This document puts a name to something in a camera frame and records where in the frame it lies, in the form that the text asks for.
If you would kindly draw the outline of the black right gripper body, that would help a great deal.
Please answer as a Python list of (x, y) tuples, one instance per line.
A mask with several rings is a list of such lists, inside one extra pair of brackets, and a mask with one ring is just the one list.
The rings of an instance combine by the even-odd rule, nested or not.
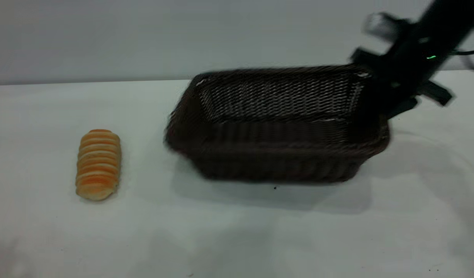
[(429, 97), (446, 106), (453, 95), (434, 84), (431, 78), (452, 53), (452, 45), (436, 37), (406, 36), (396, 40), (387, 53), (376, 55), (358, 48), (351, 61), (374, 73), (387, 96)]

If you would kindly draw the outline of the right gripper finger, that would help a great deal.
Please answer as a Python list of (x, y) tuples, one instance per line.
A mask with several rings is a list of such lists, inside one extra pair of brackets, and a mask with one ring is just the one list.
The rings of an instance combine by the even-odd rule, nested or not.
[(390, 118), (385, 111), (385, 88), (374, 73), (365, 71), (365, 74), (362, 89), (362, 125), (388, 122)]
[(386, 118), (391, 119), (406, 111), (414, 109), (418, 105), (416, 96), (387, 96)]

